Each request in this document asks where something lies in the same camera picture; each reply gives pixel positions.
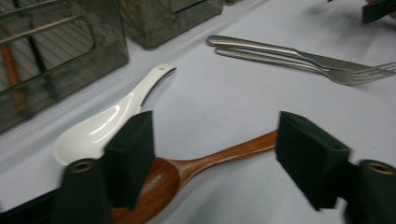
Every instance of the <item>metal cutlery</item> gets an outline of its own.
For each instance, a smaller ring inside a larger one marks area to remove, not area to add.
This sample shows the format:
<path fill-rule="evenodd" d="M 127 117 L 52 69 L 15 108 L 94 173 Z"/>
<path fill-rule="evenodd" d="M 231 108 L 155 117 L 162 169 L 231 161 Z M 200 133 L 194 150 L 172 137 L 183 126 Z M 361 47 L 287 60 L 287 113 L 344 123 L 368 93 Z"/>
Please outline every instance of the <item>metal cutlery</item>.
<path fill-rule="evenodd" d="M 270 57 L 262 54 L 246 52 L 238 49 L 216 48 L 215 52 L 219 55 L 251 60 L 261 63 L 273 63 L 292 68 L 304 69 L 328 77 L 335 83 L 342 85 L 357 85 L 372 82 L 385 77 L 396 75 L 396 63 L 386 63 L 376 67 L 366 67 L 361 70 L 332 70 L 323 69 L 306 63 Z"/>
<path fill-rule="evenodd" d="M 273 53 L 277 55 L 287 56 L 306 62 L 310 62 L 325 69 L 333 70 L 361 70 L 370 68 L 370 66 L 346 62 L 338 59 L 328 58 L 320 55 L 306 53 L 297 49 L 284 48 L 275 45 L 268 45 L 259 42 L 249 41 L 245 39 L 238 39 L 222 35 L 212 35 L 207 39 L 207 45 L 212 47 L 224 47 L 233 49 L 251 49 L 266 53 Z"/>

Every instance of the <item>white table surface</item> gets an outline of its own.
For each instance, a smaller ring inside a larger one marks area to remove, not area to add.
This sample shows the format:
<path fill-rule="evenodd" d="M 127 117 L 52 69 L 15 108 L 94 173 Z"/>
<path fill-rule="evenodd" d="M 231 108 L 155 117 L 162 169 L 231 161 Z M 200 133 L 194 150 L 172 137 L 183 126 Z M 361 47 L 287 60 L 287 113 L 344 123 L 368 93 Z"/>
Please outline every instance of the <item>white table surface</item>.
<path fill-rule="evenodd" d="M 396 21 L 361 23 L 360 0 L 244 0 L 158 49 L 127 40 L 130 62 L 0 136 L 0 211 L 59 186 L 51 155 L 68 127 L 117 102 L 157 63 L 176 72 L 149 96 L 157 156 L 188 160 L 276 129 L 279 111 L 302 115 L 354 149 L 351 161 L 396 166 L 396 77 L 348 87 L 316 74 L 221 57 L 205 43 L 228 35 L 355 63 L 396 61 Z M 196 176 L 150 223 L 343 223 L 316 212 L 269 152 Z"/>

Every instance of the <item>butter knife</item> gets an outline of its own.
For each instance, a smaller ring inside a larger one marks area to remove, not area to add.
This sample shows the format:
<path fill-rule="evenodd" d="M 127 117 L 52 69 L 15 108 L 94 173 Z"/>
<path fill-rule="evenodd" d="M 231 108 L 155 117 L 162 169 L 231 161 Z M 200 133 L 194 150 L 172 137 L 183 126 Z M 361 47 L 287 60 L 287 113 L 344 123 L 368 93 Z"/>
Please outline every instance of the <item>butter knife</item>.
<path fill-rule="evenodd" d="M 370 66 L 346 62 L 338 59 L 328 58 L 320 55 L 306 53 L 297 49 L 290 49 L 279 47 L 275 45 L 268 45 L 259 42 L 249 41 L 245 39 L 238 39 L 222 35 L 211 35 L 207 38 L 207 45 L 212 47 L 224 47 L 234 49 L 250 49 L 261 52 L 273 53 L 277 55 L 287 56 L 299 60 L 304 60 L 313 63 L 321 68 L 332 70 L 362 70 L 371 68 Z"/>

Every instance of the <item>wooden spoon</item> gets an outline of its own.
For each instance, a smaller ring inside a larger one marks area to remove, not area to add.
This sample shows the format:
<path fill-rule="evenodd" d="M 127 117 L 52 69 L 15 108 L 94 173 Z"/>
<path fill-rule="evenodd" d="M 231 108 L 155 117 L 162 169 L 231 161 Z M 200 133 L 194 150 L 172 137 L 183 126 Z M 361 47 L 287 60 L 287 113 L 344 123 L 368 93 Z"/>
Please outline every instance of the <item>wooden spoon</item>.
<path fill-rule="evenodd" d="M 262 135 L 235 147 L 190 161 L 156 158 L 133 211 L 112 208 L 114 224 L 145 223 L 157 216 L 203 170 L 226 161 L 233 161 L 275 148 L 276 131 Z"/>

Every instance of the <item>table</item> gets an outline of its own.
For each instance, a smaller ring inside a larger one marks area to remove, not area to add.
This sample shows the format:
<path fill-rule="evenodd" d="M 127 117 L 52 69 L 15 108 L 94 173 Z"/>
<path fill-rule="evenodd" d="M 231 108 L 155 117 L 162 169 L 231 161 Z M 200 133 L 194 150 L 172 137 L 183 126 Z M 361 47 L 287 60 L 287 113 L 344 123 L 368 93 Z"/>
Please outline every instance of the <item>table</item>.
<path fill-rule="evenodd" d="M 127 41 L 130 62 L 0 136 L 0 210 L 59 186 L 51 155 L 68 127 L 109 107 L 157 63 L 176 72 L 144 110 L 154 111 L 157 156 L 202 157 L 276 129 L 280 111 L 302 115 L 362 159 L 396 165 L 396 77 L 348 87 L 316 74 L 221 57 L 205 43 L 228 35 L 292 47 L 354 63 L 395 61 L 396 21 L 361 23 L 364 1 L 245 0 L 151 51 Z M 345 203 L 318 213 L 274 152 L 196 176 L 150 223 L 343 223 Z"/>

